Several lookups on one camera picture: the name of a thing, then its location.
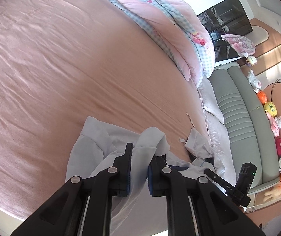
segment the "folded comforter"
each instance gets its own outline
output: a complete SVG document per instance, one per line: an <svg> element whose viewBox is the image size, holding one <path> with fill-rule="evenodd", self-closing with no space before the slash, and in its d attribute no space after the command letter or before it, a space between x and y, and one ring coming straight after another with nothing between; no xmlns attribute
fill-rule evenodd
<svg viewBox="0 0 281 236"><path fill-rule="evenodd" d="M214 48L209 33L183 0L110 0L123 10L198 87L214 69Z"/></svg>

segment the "light blue cloth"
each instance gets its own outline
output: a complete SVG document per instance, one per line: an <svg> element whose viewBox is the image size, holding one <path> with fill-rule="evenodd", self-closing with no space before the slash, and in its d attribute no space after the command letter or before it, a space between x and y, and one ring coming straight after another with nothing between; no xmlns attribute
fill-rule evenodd
<svg viewBox="0 0 281 236"><path fill-rule="evenodd" d="M109 0L111 3L116 5L118 8L123 10L126 15L128 15L131 19L135 21L148 35L149 37L160 47L162 50L170 57L170 59L176 64L179 71L183 74L181 71L181 68L174 58L173 54L171 53L170 49L167 47L163 39L156 33L154 28L143 18L136 15L135 13L129 11L127 8L125 8L118 0ZM212 60L211 56L206 54L205 48L197 43L194 43L191 38L189 37L190 33L196 32L192 24L179 12L176 8L174 8L170 3L166 2L165 0L151 0L151 4L159 10L161 10L166 17L168 17L171 21L173 21L175 24L181 28L181 30L186 34L186 37L188 40L191 41L192 47L197 55L197 58L200 62L200 70L203 72L201 74L201 78L198 81L199 86L200 82L202 81L203 75L206 75L207 77L210 77L213 69L214 69L214 61Z"/></svg>

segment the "sofa cushion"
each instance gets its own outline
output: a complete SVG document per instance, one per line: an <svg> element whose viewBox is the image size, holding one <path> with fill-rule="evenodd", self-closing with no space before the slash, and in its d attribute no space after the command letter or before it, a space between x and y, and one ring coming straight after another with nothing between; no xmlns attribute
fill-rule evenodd
<svg viewBox="0 0 281 236"><path fill-rule="evenodd" d="M251 118L262 163L262 182L266 183L279 176L278 156L275 139L264 108L238 67L230 67L227 72L234 81Z"/></svg>
<svg viewBox="0 0 281 236"><path fill-rule="evenodd" d="M238 175L243 163L257 167L251 187L262 183L262 164L254 127L244 101L226 70L215 70L209 78L223 113L235 171Z"/></svg>

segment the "pink bed sheet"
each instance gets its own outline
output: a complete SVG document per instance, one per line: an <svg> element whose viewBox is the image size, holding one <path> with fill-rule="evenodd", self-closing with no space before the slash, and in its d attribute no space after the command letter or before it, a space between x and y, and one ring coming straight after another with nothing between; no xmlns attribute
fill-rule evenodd
<svg viewBox="0 0 281 236"><path fill-rule="evenodd" d="M108 0L0 0L0 209L26 219L65 179L87 116L208 138L196 88Z"/></svg>

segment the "black cabinet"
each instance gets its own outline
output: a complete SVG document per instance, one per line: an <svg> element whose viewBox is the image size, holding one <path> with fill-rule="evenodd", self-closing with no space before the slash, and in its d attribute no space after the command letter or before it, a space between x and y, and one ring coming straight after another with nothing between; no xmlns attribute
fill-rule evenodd
<svg viewBox="0 0 281 236"><path fill-rule="evenodd" d="M209 32L215 48L215 62L237 58L239 55L224 40L223 34L246 35L253 31L239 0L225 0L198 15Z"/></svg>

